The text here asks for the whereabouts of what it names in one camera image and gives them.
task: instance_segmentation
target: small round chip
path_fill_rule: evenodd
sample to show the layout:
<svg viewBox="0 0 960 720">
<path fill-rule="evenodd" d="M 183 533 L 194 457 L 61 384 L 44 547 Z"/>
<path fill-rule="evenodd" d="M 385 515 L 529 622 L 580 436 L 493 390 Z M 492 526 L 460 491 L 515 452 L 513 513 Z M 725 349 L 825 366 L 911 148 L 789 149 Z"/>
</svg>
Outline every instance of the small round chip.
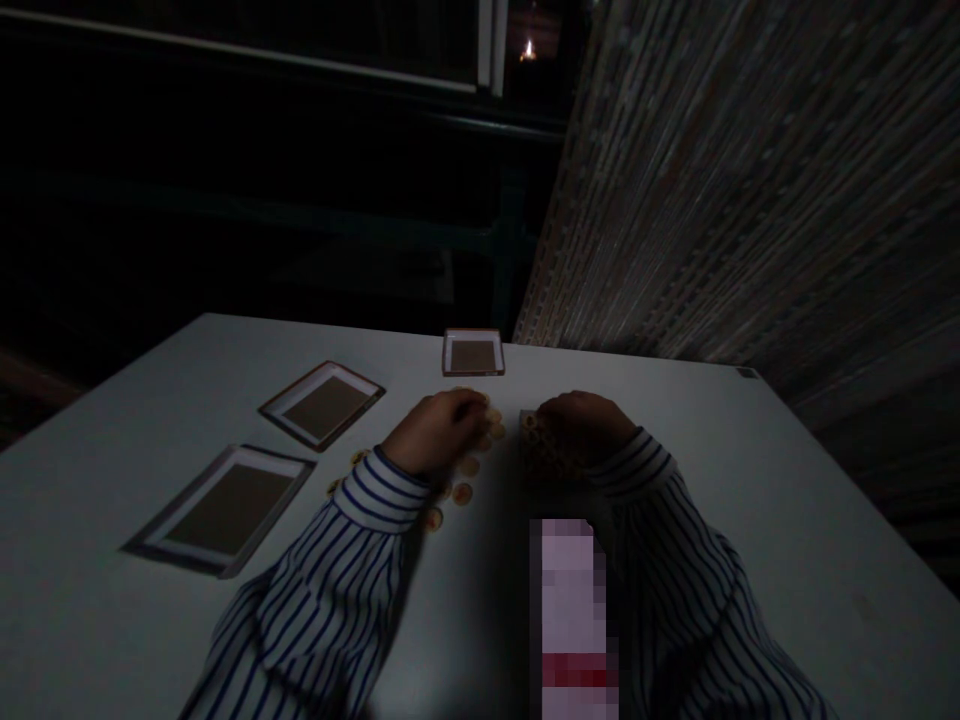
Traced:
<svg viewBox="0 0 960 720">
<path fill-rule="evenodd" d="M 357 465 L 359 465 L 360 463 L 362 463 L 362 462 L 363 462 L 363 459 L 364 459 L 367 455 L 369 455 L 369 454 L 370 454 L 370 451 L 369 451 L 369 450 L 357 450 L 357 451 L 353 454 L 353 457 L 350 458 L 350 466 L 351 466 L 351 467 L 356 467 Z"/>
<path fill-rule="evenodd" d="M 327 497 L 333 497 L 333 494 L 337 491 L 337 488 L 340 487 L 340 483 L 343 482 L 343 478 L 337 478 L 327 487 Z"/>
<path fill-rule="evenodd" d="M 439 508 L 430 508 L 423 516 L 423 529 L 427 532 L 436 532 L 443 525 L 443 513 Z"/>
<path fill-rule="evenodd" d="M 480 461 L 468 455 L 460 461 L 459 467 L 460 472 L 462 472 L 464 475 L 467 477 L 474 477 L 478 472 L 480 472 Z"/>
<path fill-rule="evenodd" d="M 453 503 L 463 507 L 473 499 L 473 488 L 467 483 L 460 483 L 453 489 Z"/>
</svg>

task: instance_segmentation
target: white table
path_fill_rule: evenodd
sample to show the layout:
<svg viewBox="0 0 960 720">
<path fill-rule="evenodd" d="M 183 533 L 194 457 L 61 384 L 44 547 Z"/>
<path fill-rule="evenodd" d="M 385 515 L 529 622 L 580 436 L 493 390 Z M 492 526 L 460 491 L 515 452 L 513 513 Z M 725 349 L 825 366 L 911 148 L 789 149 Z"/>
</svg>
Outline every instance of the white table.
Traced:
<svg viewBox="0 0 960 720">
<path fill-rule="evenodd" d="M 440 375 L 441 338 L 206 315 L 0 455 L 6 718 L 176 717 L 241 583 L 316 510 L 351 453 L 380 441 Z M 762 380 L 696 363 L 506 345 L 471 379 L 507 419 L 572 388 L 614 398 L 678 458 L 708 521 L 736 545 L 767 624 L 845 717 L 956 717 L 960 603 Z M 256 413 L 323 360 L 387 388 L 327 452 L 240 577 L 117 552 L 224 446 L 312 453 Z M 376 717 L 450 717 L 509 702 L 497 529 L 516 429 L 474 500 L 425 539 Z M 430 644 L 421 643 L 425 633 Z"/>
</svg>

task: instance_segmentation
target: wooden token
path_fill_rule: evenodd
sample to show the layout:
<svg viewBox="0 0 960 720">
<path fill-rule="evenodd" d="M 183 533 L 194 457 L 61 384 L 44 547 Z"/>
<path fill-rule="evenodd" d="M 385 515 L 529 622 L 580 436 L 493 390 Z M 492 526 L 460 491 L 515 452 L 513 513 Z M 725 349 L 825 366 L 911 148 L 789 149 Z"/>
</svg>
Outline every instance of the wooden token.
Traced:
<svg viewBox="0 0 960 720">
<path fill-rule="evenodd" d="M 473 499 L 473 488 L 467 483 L 460 483 L 453 489 L 453 503 L 463 507 Z"/>
<path fill-rule="evenodd" d="M 476 458 L 470 456 L 465 457 L 460 461 L 460 472 L 462 472 L 467 477 L 474 477 L 478 472 L 480 472 L 480 461 Z"/>
<path fill-rule="evenodd" d="M 427 532 L 436 532 L 443 525 L 443 513 L 439 508 L 430 508 L 423 516 L 423 528 Z"/>
<path fill-rule="evenodd" d="M 327 497 L 333 497 L 333 494 L 337 491 L 337 488 L 340 487 L 340 483 L 343 482 L 343 478 L 337 478 L 327 487 Z"/>
</svg>

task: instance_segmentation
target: striped shirt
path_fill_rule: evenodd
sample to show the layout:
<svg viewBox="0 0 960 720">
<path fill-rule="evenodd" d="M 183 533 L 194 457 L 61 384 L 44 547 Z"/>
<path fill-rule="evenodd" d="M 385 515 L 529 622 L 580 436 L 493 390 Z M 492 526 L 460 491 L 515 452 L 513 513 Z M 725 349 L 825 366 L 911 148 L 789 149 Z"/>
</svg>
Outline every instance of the striped shirt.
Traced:
<svg viewBox="0 0 960 720">
<path fill-rule="evenodd" d="M 613 504 L 613 555 L 634 609 L 620 638 L 627 716 L 835 717 L 767 634 L 739 556 L 659 443 L 638 429 L 587 476 Z M 429 498 L 376 448 L 240 589 L 181 718 L 358 716 L 383 661 L 404 533 Z"/>
</svg>

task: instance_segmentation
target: child's hand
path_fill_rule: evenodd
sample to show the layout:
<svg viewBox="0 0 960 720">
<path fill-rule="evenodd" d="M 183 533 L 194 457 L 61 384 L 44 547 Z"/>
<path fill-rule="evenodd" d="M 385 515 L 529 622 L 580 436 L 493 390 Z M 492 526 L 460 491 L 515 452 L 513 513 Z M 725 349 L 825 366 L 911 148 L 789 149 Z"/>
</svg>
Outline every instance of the child's hand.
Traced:
<svg viewBox="0 0 960 720">
<path fill-rule="evenodd" d="M 537 417 L 587 466 L 613 455 L 637 429 L 615 402 L 580 390 L 547 400 Z"/>
<path fill-rule="evenodd" d="M 410 475 L 453 463 L 487 429 L 483 395 L 449 390 L 421 400 L 383 441 L 380 449 Z"/>
</svg>

